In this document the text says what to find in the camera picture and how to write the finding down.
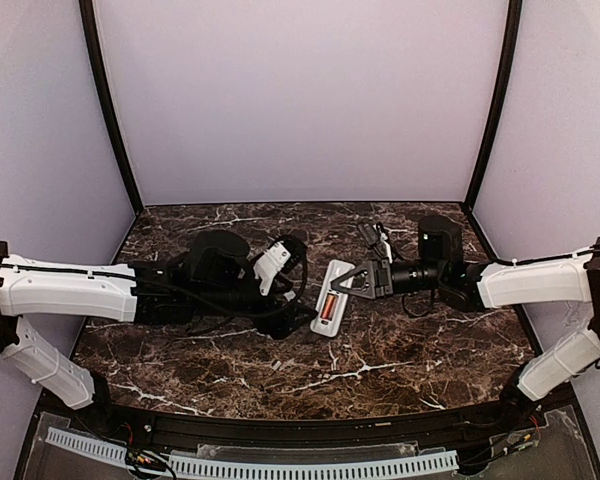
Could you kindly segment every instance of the battery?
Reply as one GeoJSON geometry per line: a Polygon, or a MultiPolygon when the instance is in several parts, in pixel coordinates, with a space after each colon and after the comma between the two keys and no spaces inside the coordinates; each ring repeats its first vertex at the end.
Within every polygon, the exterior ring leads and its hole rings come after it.
{"type": "Polygon", "coordinates": [[[335,293],[327,294],[327,298],[324,300],[324,306],[320,312],[320,318],[323,320],[331,320],[333,314],[336,311],[336,305],[338,303],[338,295],[335,293]]]}

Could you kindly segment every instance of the white remote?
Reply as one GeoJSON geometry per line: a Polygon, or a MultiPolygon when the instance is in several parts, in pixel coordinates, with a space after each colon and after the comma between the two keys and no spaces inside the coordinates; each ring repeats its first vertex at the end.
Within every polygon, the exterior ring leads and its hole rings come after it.
{"type": "MultiPolygon", "coordinates": [[[[327,274],[322,283],[316,310],[318,316],[311,322],[311,330],[325,337],[335,337],[340,329],[340,322],[347,306],[349,295],[331,290],[331,281],[355,268],[355,265],[340,260],[331,260],[327,274]]],[[[342,286],[351,287],[353,277],[347,279],[342,286]]]]}

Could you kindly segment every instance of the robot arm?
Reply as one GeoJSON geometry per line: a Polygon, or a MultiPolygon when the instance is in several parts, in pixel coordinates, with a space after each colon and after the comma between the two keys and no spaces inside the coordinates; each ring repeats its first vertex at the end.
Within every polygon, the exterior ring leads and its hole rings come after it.
{"type": "Polygon", "coordinates": [[[275,281],[285,281],[279,274],[297,265],[304,249],[295,237],[285,236],[248,261],[244,240],[217,231],[198,235],[190,252],[168,262],[84,266],[9,255],[6,242],[0,242],[0,358],[72,409],[98,399],[106,402],[106,381],[62,355],[23,315],[187,323],[194,314],[217,314],[212,306],[218,303],[251,316],[262,333],[283,338],[300,325],[297,316],[310,312],[276,299],[275,294],[290,291],[292,284],[286,281],[285,288],[275,290],[275,281]]]}
{"type": "MultiPolygon", "coordinates": [[[[425,217],[418,226],[417,262],[364,262],[335,279],[331,288],[369,299],[437,289],[443,302],[461,311],[592,302],[594,317],[588,324],[521,366],[503,389],[502,423],[512,428],[554,388],[600,360],[600,238],[592,247],[549,259],[470,264],[462,260],[460,235],[459,226],[447,218],[425,217]],[[361,287],[342,285],[351,277],[358,278],[361,287]]],[[[374,243],[367,238],[367,245],[374,243]]]]}

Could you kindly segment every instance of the brown marble surface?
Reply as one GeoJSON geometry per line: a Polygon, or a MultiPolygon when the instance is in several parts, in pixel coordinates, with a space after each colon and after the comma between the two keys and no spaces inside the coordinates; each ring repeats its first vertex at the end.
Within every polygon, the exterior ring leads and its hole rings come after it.
{"type": "MultiPolygon", "coordinates": [[[[417,221],[433,213],[463,225],[467,259],[486,258],[455,204],[287,203],[150,207],[117,260],[170,258],[204,229],[232,230],[255,253],[291,233],[309,247],[304,302],[315,306],[331,259],[358,264],[370,258],[356,222],[382,221],[402,254],[415,258],[417,221]]],[[[423,294],[411,306],[426,301],[423,294]]],[[[412,320],[398,297],[351,299],[334,339],[307,325],[275,341],[242,319],[200,337],[187,336],[186,328],[91,319],[75,361],[105,375],[121,405],[294,420],[400,415],[495,400],[513,369],[532,356],[512,310],[462,314],[437,303],[430,315],[412,320]]]]}

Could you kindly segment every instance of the small device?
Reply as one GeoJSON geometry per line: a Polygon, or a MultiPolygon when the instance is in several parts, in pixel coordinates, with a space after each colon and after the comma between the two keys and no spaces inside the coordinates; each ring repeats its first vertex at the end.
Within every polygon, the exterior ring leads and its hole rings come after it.
{"type": "MultiPolygon", "coordinates": [[[[372,240],[371,230],[358,230],[369,245],[372,240]]],[[[378,242],[382,240],[382,235],[388,240],[386,232],[376,233],[378,242]]],[[[418,253],[420,258],[416,261],[392,261],[387,255],[381,257],[383,252],[380,248],[376,252],[379,257],[377,260],[363,262],[336,278],[331,288],[368,299],[436,289],[442,296],[451,296],[447,294],[447,278],[455,279],[465,273],[460,225],[441,215],[423,217],[418,222],[418,253]],[[359,287],[351,287],[349,280],[358,277],[363,277],[365,282],[359,287]]],[[[452,306],[456,308],[458,303],[455,302],[452,306]]]]}
{"type": "MultiPolygon", "coordinates": [[[[353,270],[354,265],[340,260],[331,260],[327,274],[322,282],[322,290],[318,297],[316,310],[318,316],[311,322],[311,330],[325,337],[335,337],[340,329],[340,322],[347,306],[349,295],[331,289],[331,282],[345,273],[353,270]]],[[[345,281],[345,286],[350,287],[353,277],[345,281]]]]}

